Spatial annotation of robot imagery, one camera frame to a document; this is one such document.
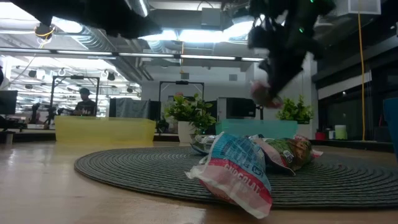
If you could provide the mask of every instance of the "gray placemat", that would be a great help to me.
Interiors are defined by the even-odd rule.
[[[184,174],[203,156],[189,147],[113,149],[76,160],[81,174],[124,189],[199,202],[224,203]],[[324,154],[296,176],[267,172],[273,208],[398,207],[398,170]]]

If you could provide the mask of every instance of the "white pot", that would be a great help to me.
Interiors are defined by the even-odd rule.
[[[297,127],[296,134],[304,136],[307,139],[313,139],[311,132],[311,124],[299,124]]]
[[[189,124],[188,121],[178,122],[178,138],[180,143],[191,143],[191,134],[195,134],[195,127]]]

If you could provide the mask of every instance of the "red object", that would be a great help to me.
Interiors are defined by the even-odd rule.
[[[325,133],[315,133],[315,140],[325,140],[326,134]]]

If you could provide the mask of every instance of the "wooden table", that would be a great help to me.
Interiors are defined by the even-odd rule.
[[[177,145],[155,142],[159,147]],[[54,142],[0,146],[0,223],[398,223],[398,210],[272,210],[267,218],[256,220],[238,207],[139,194],[97,183],[73,170],[76,158],[118,147],[126,146],[71,146]],[[396,165],[390,153],[317,149]]]

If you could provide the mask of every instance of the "yellow storage bin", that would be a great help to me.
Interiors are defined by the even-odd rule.
[[[152,144],[155,126],[144,118],[55,117],[57,141],[80,144]]]

